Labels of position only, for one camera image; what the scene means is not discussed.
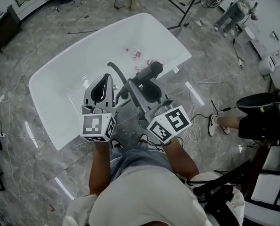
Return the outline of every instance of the sneaker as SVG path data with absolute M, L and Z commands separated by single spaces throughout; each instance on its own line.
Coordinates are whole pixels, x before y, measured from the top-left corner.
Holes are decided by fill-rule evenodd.
M 192 19 L 192 21 L 199 27 L 202 27 L 202 24 L 200 22 L 200 20 L 196 20 L 195 18 Z
M 145 133 L 142 133 L 138 138 L 139 145 L 148 147 L 148 136 Z
M 116 148 L 116 147 L 123 148 L 121 142 L 116 138 L 112 139 L 111 144 L 112 144 L 112 148 Z
M 221 128 L 223 129 L 223 132 L 224 132 L 226 135 L 230 134 L 230 128 L 229 128 L 229 127 L 221 126 Z
M 208 134 L 213 137 L 215 134 L 215 129 L 217 128 L 218 124 L 215 123 L 215 119 L 217 118 L 217 115 L 210 115 L 209 116 L 209 126 L 208 126 Z
M 200 22 L 201 22 L 202 25 L 206 25 L 207 24 L 207 22 L 204 19 L 202 19 L 202 18 L 200 19 Z

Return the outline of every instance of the white shirt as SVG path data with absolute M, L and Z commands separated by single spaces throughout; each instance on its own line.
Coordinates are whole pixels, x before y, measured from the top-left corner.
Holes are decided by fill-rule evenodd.
M 200 174 L 193 180 L 217 177 L 212 175 Z M 244 198 L 236 193 L 239 202 L 233 207 L 239 207 L 237 219 L 242 222 Z M 98 197 L 71 201 L 63 226 L 141 226 L 152 221 L 170 226 L 212 226 L 193 192 L 168 169 L 151 165 L 127 168 Z
M 256 13 L 255 4 L 256 0 L 238 0 L 238 7 L 244 15 L 248 15 L 250 11 Z

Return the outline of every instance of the black and white pattern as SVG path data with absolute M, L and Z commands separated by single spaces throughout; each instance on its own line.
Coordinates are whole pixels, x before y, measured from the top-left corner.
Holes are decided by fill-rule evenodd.
M 83 134 L 101 134 L 102 115 L 88 115 L 83 119 Z
M 108 124 L 108 126 L 107 126 L 107 131 L 106 131 L 106 136 L 107 136 L 108 138 L 111 137 L 112 132 L 113 132 L 113 129 L 114 129 L 114 126 L 115 126 L 115 121 L 114 121 L 113 118 L 111 117 L 111 120 L 110 120 L 110 122 L 109 122 L 109 124 Z
M 161 141 L 166 141 L 171 137 L 171 133 L 161 126 L 157 121 L 149 128 Z
M 165 117 L 176 132 L 189 125 L 189 122 L 179 109 L 169 112 Z
M 106 141 L 103 137 L 85 137 L 85 139 L 91 142 Z

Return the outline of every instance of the tiled floor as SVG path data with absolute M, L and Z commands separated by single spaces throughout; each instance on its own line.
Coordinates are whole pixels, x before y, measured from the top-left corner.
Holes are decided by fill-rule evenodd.
M 177 25 L 182 17 L 182 13 L 166 0 L 141 0 L 137 11 L 124 8 L 116 11 L 113 1 L 83 0 L 81 6 L 80 0 L 76 0 L 71 6 L 61 6 L 59 12 L 53 11 L 57 4 L 51 2 L 23 22 L 23 31 L 3 49 L 3 54 L 0 53 L 0 96 L 5 94 L 10 100 L 10 103 L 0 104 L 4 133 L 9 130 L 11 135 L 29 137 L 26 129 L 29 127 L 35 138 L 49 141 L 33 105 L 28 82 L 32 74 L 55 55 L 88 35 L 68 32 L 100 29 L 139 12 L 152 14 L 166 27 Z M 249 45 L 236 45 L 240 56 L 246 60 L 244 70 L 232 64 L 237 58 L 231 39 L 225 39 L 212 28 L 220 15 L 219 10 L 214 10 L 208 25 L 199 28 L 190 21 L 189 26 L 183 28 L 178 39 L 193 57 L 179 66 L 179 72 L 170 72 L 161 78 L 168 92 L 174 95 L 185 90 L 187 81 L 194 85 L 219 73 L 195 87 L 204 106 L 193 95 L 192 104 L 188 90 L 174 97 L 189 117 L 193 113 L 206 116 L 214 113 L 211 100 L 223 109 L 234 106 L 243 96 L 264 92 L 267 88 L 267 82 L 258 72 L 258 59 Z M 129 105 L 128 108 L 120 113 L 118 123 L 135 114 L 134 107 Z M 225 114 L 240 115 L 241 112 L 233 109 Z M 227 136 L 218 129 L 214 137 L 209 137 L 207 122 L 198 116 L 196 124 L 201 136 L 198 126 L 194 131 L 200 140 L 195 143 L 186 139 L 184 144 L 200 171 L 230 170 L 254 155 L 254 151 L 246 147 L 250 142 L 239 138 L 237 132 Z M 116 127 L 115 133 L 132 135 L 126 143 L 133 145 L 140 128 L 136 121 L 129 120 Z M 75 146 L 81 141 L 76 140 L 57 151 L 49 142 L 36 141 L 35 144 L 28 138 L 11 135 L 1 138 L 0 171 L 4 172 L 2 181 L 6 190 L 0 192 L 0 221 L 20 226 L 60 225 L 70 200 L 88 192 L 93 145 Z

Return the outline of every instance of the black shorts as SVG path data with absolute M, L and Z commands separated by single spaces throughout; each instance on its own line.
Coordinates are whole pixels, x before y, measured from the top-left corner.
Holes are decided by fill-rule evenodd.
M 248 114 L 239 121 L 239 137 L 252 140 L 280 140 L 280 116 Z

